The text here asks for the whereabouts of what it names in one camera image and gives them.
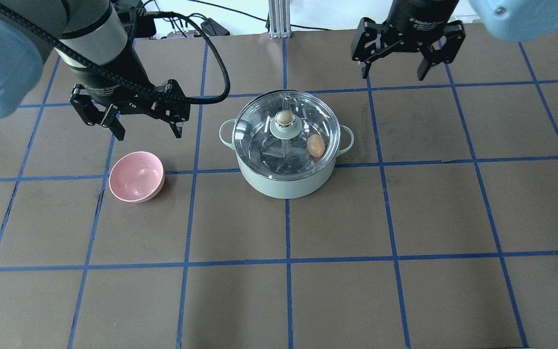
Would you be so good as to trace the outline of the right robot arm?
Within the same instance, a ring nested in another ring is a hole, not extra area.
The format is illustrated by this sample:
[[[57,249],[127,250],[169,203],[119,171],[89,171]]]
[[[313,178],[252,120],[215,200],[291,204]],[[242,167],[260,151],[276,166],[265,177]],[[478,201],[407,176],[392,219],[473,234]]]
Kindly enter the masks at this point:
[[[524,42],[558,31],[558,0],[472,0],[472,9],[494,38]],[[420,53],[417,78],[458,55],[466,32],[461,20],[452,21],[456,0],[395,0],[381,24],[364,17],[351,43],[351,58],[367,78],[373,62],[388,55]]]

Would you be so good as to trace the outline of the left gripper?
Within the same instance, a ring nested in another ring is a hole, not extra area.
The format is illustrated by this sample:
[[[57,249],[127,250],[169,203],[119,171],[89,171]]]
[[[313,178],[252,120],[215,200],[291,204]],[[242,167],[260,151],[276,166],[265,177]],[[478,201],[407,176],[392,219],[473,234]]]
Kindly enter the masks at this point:
[[[177,139],[183,134],[183,124],[189,120],[191,105],[186,102],[161,101],[157,98],[129,91],[122,86],[109,86],[111,95],[98,95],[95,99],[90,89],[82,84],[73,87],[69,101],[86,125],[108,128],[113,137],[124,141],[125,128],[118,115],[143,113],[169,124]]]

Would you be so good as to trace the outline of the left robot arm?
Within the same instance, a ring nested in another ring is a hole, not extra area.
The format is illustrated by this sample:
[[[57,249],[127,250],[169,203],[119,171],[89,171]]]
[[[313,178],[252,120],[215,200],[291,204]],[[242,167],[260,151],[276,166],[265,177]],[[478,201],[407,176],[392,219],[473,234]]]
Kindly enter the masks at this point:
[[[158,93],[184,97],[174,79],[153,85],[133,49],[135,38],[156,33],[142,1],[0,0],[0,5],[108,72]],[[54,49],[44,37],[0,12],[0,119],[14,113],[37,85]],[[175,137],[182,136],[189,103],[144,95],[102,77],[62,49],[56,53],[78,80],[69,102],[84,124],[107,128],[122,141],[125,129],[118,115],[141,113],[166,122]]]

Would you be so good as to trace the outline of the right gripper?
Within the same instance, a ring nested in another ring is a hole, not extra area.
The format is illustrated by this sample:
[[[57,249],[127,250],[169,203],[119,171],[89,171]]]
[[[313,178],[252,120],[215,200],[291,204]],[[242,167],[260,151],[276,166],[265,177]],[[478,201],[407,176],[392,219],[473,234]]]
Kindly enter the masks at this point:
[[[450,20],[457,5],[456,0],[394,0],[382,23],[361,18],[351,43],[361,77],[369,77],[372,64],[394,52],[421,53],[419,81],[432,67],[453,62],[466,37],[463,23]]]

